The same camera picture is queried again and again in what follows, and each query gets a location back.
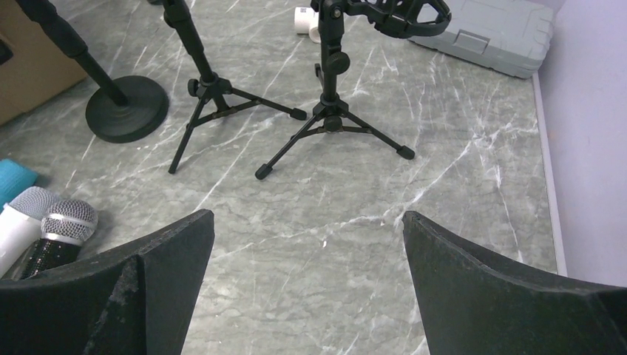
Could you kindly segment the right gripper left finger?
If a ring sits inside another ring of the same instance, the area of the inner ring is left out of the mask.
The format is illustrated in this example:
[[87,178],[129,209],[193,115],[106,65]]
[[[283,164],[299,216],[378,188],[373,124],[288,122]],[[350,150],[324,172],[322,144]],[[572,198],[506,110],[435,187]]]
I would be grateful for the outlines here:
[[179,354],[214,244],[198,210],[100,254],[1,282],[3,354]]

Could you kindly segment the cyan blue microphone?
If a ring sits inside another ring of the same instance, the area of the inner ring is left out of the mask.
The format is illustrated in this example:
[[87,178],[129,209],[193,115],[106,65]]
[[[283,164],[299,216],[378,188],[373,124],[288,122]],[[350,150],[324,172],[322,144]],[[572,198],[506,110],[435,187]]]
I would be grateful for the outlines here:
[[38,173],[11,159],[1,160],[1,209],[25,189],[33,186]]

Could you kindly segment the black round-base mic stand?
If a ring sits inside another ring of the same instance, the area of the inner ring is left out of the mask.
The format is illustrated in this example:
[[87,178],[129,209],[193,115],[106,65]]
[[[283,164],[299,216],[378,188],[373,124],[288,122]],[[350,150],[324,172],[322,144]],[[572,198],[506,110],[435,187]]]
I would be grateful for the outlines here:
[[17,5],[99,86],[85,112],[87,125],[96,137],[110,143],[130,143],[145,138],[165,121],[169,97],[159,83],[140,75],[110,78],[50,1],[18,1]]

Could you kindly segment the white pipe elbow fitting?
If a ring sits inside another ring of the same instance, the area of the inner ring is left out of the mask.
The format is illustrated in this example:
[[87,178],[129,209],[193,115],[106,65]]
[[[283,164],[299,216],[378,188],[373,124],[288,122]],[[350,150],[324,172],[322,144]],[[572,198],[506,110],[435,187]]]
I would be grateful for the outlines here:
[[321,43],[318,30],[319,15],[310,7],[296,7],[294,9],[294,31],[298,35],[308,35],[315,44]]

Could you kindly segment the white microphone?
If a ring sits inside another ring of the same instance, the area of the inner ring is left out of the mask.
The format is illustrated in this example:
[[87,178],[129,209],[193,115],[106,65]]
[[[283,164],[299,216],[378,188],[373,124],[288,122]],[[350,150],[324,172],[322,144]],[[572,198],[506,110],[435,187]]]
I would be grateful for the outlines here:
[[25,189],[1,213],[1,277],[41,236],[41,221],[61,196],[38,186]]

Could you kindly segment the black glitter microphone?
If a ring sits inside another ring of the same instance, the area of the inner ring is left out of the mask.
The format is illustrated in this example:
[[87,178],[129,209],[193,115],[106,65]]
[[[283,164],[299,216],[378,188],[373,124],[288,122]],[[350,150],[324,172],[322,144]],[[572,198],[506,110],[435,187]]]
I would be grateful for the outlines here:
[[41,237],[34,244],[20,278],[24,280],[76,261],[97,224],[97,210],[84,200],[65,199],[52,204],[41,221]]

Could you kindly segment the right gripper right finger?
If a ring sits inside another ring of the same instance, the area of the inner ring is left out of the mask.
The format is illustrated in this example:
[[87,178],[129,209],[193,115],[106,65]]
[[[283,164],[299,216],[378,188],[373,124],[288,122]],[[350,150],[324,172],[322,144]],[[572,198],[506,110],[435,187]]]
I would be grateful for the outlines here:
[[432,354],[624,354],[626,289],[563,277],[403,216]]

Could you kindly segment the black tripod stand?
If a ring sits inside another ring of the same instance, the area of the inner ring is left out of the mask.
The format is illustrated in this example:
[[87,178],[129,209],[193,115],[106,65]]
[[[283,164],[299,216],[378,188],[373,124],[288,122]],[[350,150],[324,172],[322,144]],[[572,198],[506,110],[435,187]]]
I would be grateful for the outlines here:
[[315,73],[322,86],[319,103],[313,116],[290,140],[255,172],[259,180],[266,178],[282,156],[300,139],[329,132],[371,134],[395,149],[402,158],[412,160],[415,152],[402,146],[350,112],[349,106],[337,92],[337,77],[350,67],[350,58],[342,51],[345,34],[344,16],[366,16],[374,29],[391,37],[407,39],[413,36],[433,37],[442,34],[452,19],[445,1],[312,1],[318,14],[321,38],[321,62]]
[[230,81],[220,77],[210,67],[187,3],[180,0],[166,0],[159,3],[164,9],[164,21],[177,32],[186,52],[192,57],[200,74],[198,79],[192,78],[188,82],[188,93],[191,97],[197,98],[198,103],[189,122],[186,124],[185,132],[168,169],[168,173],[174,174],[177,171],[194,129],[210,121],[224,118],[258,105],[287,113],[291,118],[298,121],[304,121],[307,118],[307,113],[302,109],[288,108],[260,96],[242,91],[233,87]]

